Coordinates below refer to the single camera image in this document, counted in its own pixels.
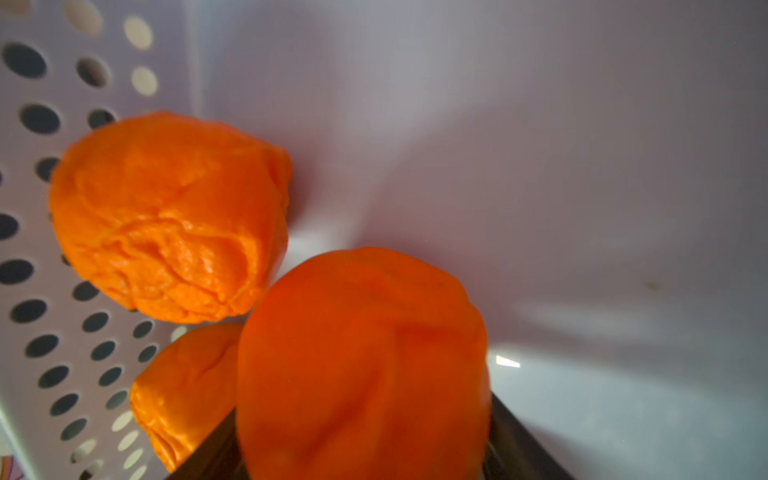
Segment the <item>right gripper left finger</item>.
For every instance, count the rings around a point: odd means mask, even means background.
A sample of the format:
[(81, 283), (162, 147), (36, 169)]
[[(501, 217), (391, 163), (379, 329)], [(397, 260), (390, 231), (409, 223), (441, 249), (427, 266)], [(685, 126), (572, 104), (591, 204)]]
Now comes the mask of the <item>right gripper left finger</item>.
[(246, 480), (233, 409), (167, 480)]

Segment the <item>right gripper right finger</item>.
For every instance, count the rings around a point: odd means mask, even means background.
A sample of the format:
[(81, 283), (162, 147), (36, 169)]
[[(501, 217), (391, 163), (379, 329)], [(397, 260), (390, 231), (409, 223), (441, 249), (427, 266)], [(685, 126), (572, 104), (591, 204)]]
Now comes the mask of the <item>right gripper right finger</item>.
[(484, 479), (574, 480), (495, 394), (491, 400), (490, 429), (482, 463)]

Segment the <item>netted orange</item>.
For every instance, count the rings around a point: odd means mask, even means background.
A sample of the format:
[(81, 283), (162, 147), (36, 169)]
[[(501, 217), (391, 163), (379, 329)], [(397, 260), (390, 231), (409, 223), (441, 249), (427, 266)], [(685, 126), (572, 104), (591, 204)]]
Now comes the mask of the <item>netted orange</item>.
[(449, 273), (382, 248), (282, 276), (240, 339), (237, 434), (254, 479), (474, 479), (487, 333)]
[(292, 161), (229, 125), (155, 112), (70, 146), (49, 190), (74, 271), (122, 307), (177, 324), (252, 310), (288, 245)]

